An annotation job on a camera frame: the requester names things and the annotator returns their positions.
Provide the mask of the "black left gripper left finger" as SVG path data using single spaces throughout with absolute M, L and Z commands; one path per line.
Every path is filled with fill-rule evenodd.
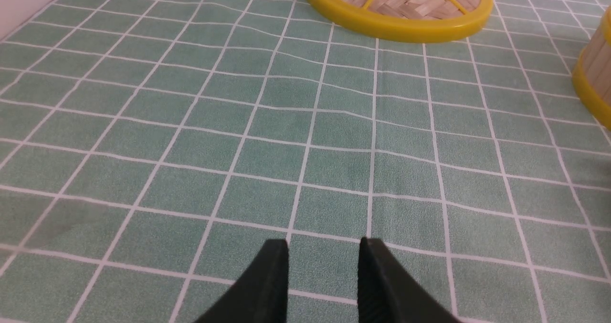
M 242 275 L 197 323 L 285 323 L 289 249 L 284 239 L 268 239 Z

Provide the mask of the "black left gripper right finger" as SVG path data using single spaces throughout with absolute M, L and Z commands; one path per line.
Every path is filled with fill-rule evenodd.
M 362 237 L 358 252 L 360 323 L 458 323 L 380 239 Z

